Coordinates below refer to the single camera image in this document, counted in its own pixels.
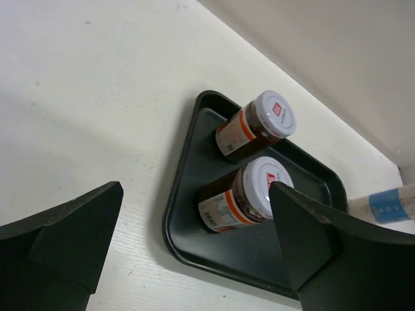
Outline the brown sauce jar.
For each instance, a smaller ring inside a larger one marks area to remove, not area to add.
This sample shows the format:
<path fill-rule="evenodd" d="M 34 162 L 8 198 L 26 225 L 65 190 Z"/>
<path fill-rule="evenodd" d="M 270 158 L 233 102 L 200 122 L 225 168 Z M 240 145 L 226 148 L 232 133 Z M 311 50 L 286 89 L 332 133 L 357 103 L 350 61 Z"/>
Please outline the brown sauce jar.
<path fill-rule="evenodd" d="M 264 91 L 215 131 L 215 142 L 229 161 L 254 156 L 297 128 L 290 104 L 275 91 Z"/>
<path fill-rule="evenodd" d="M 269 156 L 212 181 L 200 190 L 198 211 L 212 231 L 226 231 L 273 219 L 269 188 L 275 181 L 294 186 L 286 168 Z"/>

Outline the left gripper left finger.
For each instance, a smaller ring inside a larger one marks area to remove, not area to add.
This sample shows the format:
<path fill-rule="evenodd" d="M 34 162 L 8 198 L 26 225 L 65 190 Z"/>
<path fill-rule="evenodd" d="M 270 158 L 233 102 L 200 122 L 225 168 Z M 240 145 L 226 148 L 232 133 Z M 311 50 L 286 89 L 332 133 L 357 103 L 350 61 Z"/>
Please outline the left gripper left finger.
<path fill-rule="evenodd" d="M 2 310 L 85 310 L 98 287 L 123 200 L 111 181 L 1 226 Z"/>

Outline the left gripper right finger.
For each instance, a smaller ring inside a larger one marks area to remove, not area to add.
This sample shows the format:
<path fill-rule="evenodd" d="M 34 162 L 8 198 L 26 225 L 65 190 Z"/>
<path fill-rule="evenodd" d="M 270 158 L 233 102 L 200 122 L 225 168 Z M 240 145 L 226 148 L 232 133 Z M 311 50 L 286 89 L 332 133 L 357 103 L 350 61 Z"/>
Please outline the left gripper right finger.
<path fill-rule="evenodd" d="M 274 182 L 270 204 L 290 285 L 304 310 L 413 310 L 414 236 Z"/>

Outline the blue-label shaker bottle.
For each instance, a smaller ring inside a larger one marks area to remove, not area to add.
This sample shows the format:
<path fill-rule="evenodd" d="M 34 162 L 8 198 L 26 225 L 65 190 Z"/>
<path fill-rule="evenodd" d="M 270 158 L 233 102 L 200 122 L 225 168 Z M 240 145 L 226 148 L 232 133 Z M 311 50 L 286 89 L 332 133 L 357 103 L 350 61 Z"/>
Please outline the blue-label shaker bottle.
<path fill-rule="evenodd" d="M 348 212 L 371 224 L 392 224 L 414 220 L 414 184 L 352 199 Z"/>

